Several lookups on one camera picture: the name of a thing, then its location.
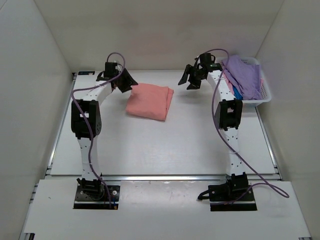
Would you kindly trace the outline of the salmon pink t shirt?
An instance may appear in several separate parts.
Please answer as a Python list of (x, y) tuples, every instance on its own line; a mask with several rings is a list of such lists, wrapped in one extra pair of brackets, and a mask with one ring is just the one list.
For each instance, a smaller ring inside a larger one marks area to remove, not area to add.
[(173, 94), (168, 86), (139, 83), (132, 87), (125, 111), (131, 116), (164, 122)]

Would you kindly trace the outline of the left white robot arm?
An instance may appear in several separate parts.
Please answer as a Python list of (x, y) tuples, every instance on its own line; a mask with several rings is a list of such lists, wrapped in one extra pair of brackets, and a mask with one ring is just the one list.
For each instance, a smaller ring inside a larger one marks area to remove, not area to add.
[(115, 89), (125, 93), (137, 84), (123, 64), (107, 61), (94, 86), (71, 92), (71, 131), (78, 141), (82, 160), (82, 177), (77, 181), (83, 193), (94, 201), (111, 195), (98, 163), (98, 136), (102, 130), (100, 106)]

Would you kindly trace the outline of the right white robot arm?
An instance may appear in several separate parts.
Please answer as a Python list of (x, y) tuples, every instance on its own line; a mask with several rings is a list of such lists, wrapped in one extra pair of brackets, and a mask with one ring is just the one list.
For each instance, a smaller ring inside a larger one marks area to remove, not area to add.
[(209, 200), (213, 205), (232, 204), (236, 201), (254, 202), (253, 190), (248, 181), (244, 164), (239, 157), (238, 130), (241, 123), (243, 102), (236, 99), (223, 76), (224, 68), (216, 62), (215, 56), (206, 52), (195, 58), (193, 65), (188, 64), (179, 85), (189, 83), (188, 90), (198, 90), (203, 80), (211, 85), (212, 118), (217, 133), (228, 148), (225, 182), (210, 185), (199, 194), (199, 201)]

